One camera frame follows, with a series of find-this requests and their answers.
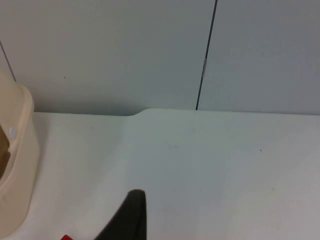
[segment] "white surface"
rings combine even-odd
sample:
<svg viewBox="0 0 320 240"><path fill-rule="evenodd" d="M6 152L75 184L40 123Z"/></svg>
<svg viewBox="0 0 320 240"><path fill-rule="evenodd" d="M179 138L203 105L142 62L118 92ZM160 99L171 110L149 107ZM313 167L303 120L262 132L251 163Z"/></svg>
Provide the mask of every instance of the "white surface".
<svg viewBox="0 0 320 240"><path fill-rule="evenodd" d="M148 239L315 239L320 117L146 110L36 113L30 210L6 240L90 240L144 189Z"/></svg>
<svg viewBox="0 0 320 240"><path fill-rule="evenodd" d="M2 0L0 35L40 112L195 109L213 0Z"/></svg>
<svg viewBox="0 0 320 240"><path fill-rule="evenodd" d="M199 109L320 114L320 1L219 0Z"/></svg>

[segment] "white tabletop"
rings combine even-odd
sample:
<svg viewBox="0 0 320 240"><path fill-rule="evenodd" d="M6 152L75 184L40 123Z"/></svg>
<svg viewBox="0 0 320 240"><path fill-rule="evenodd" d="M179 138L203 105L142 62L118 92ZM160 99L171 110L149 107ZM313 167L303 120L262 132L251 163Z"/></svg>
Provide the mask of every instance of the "white tabletop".
<svg viewBox="0 0 320 240"><path fill-rule="evenodd" d="M320 116L150 109L34 123L38 176L6 240L93 239L132 189L146 191L150 240L320 235Z"/></svg>

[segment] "red object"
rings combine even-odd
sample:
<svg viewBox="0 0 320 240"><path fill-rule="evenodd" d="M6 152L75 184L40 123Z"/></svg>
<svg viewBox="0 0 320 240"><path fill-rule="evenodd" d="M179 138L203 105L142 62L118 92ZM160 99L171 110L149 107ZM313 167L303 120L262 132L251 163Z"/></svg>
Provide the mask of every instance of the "red object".
<svg viewBox="0 0 320 240"><path fill-rule="evenodd" d="M69 237L68 235L64 235L61 240L73 240L71 237Z"/></svg>

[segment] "black object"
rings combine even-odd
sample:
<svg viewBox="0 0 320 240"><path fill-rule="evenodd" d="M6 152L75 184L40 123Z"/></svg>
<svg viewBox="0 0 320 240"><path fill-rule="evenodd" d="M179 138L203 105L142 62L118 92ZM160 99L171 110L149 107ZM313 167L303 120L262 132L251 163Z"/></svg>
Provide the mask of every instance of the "black object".
<svg viewBox="0 0 320 240"><path fill-rule="evenodd" d="M147 204L143 190L132 190L95 240L147 240Z"/></svg>

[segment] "beige plastic container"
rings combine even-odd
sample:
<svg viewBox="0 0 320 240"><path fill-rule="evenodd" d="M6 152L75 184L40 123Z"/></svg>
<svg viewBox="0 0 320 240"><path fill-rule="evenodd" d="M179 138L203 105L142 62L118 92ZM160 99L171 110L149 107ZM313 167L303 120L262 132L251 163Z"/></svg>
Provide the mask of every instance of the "beige plastic container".
<svg viewBox="0 0 320 240"><path fill-rule="evenodd" d="M39 160L30 92L0 71L0 239L24 221Z"/></svg>

